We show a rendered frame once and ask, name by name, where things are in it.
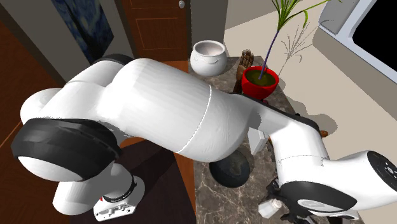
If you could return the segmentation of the small white bottle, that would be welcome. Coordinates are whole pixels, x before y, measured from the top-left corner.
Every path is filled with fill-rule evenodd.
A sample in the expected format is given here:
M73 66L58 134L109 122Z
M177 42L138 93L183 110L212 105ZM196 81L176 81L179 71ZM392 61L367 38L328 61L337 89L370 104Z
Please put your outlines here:
M258 205L258 212L263 218L269 219L282 207L282 202L277 199L269 199Z

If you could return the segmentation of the dark round bowl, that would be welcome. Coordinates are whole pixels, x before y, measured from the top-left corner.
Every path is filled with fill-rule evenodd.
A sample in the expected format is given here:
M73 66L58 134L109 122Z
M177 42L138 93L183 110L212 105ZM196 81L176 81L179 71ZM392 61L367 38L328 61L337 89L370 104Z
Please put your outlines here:
M210 162L209 170L212 177L227 188L244 185L251 172L247 158L237 150L222 160Z

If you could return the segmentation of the white box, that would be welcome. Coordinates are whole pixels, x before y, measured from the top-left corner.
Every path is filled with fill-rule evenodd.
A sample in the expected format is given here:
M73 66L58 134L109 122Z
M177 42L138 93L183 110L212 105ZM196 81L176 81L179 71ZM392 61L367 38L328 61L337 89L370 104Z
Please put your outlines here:
M256 155L267 143L269 135L260 130L249 128L247 137L251 154Z

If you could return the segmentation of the red pot with green plant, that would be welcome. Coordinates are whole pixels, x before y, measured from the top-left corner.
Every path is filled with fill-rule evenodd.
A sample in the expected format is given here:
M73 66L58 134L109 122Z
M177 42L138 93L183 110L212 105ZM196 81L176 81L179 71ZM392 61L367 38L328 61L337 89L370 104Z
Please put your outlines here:
M303 28L306 27L307 21L309 19L308 11L316 6L327 3L331 0L322 0L321 2L304 8L294 14L292 14L293 9L298 4L299 0L271 0L272 4L275 6L277 11L277 29L272 42L268 48L266 57L264 59L262 66L251 66L244 70L241 79L242 93L248 95L260 101L266 99L278 86L279 77L271 70L268 65L268 58L270 56L272 47L281 31L281 29L295 16L303 13L305 15L305 20L302 25Z

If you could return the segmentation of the dark robot stand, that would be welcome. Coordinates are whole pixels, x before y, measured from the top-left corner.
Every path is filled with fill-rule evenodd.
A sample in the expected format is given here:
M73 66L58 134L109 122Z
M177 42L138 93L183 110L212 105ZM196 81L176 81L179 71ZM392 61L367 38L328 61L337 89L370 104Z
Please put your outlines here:
M123 145L117 162L145 184L133 214L98 222L92 211L69 218L70 224L197 224L193 160L150 141Z

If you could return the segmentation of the brown wooden hand figure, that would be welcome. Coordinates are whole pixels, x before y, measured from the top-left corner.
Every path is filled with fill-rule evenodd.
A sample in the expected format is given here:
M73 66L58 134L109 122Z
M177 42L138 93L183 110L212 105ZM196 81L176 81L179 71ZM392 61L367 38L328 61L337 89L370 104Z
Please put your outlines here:
M240 57L239 65L237 67L237 72L236 72L236 82L233 88L233 93L242 93L242 75L243 72L252 66L254 61L254 55L251 53L249 49L245 49L242 51L242 55Z

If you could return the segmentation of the white round pot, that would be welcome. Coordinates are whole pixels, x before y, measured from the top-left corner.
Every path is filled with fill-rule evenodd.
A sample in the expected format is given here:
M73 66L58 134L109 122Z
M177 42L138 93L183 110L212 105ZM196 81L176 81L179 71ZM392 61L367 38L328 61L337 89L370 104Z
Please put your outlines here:
M195 73L205 77L220 75L226 68L225 46L217 41L203 40L194 44L190 64Z

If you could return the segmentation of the white framed window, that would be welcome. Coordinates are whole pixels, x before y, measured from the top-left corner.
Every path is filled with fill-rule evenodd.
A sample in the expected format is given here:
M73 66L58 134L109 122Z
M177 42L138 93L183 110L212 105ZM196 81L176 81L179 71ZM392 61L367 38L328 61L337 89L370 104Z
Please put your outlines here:
M397 0L331 0L319 27L397 84Z

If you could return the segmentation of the brown wooden door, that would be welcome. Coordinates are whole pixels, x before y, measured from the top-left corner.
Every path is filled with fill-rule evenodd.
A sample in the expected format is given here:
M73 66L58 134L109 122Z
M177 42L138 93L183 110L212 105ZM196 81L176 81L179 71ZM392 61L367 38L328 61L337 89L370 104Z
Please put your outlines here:
M192 47L191 0L120 0L136 58L187 60Z

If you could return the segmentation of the blue wall picture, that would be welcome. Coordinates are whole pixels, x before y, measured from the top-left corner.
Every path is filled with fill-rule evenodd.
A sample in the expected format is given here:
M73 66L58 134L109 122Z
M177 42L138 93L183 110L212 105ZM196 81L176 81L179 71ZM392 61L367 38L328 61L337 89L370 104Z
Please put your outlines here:
M99 0L51 0L90 64L101 58L114 35Z

